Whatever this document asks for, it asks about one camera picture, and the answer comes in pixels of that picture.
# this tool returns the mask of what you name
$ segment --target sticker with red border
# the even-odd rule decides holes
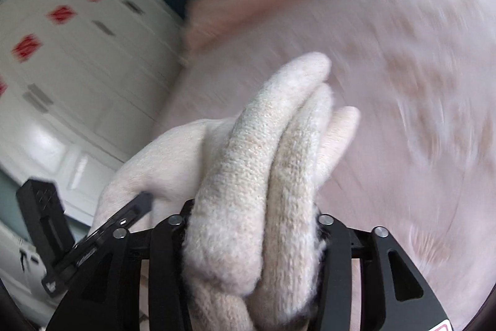
[[[453,328],[451,328],[451,323],[449,320],[444,320],[441,324],[436,325],[429,331],[453,331]]]

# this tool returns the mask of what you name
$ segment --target metal screw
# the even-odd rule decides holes
[[[389,236],[389,231],[385,227],[379,226],[374,229],[374,233],[377,234],[379,237],[388,237]]]
[[[122,227],[115,229],[112,233],[112,236],[114,236],[116,239],[123,239],[124,237],[126,237],[126,235],[127,235],[127,231]]]
[[[322,225],[332,225],[334,218],[331,215],[321,215],[318,217],[318,222]]]
[[[169,224],[172,226],[180,225],[183,222],[183,217],[181,215],[172,215],[169,218]]]

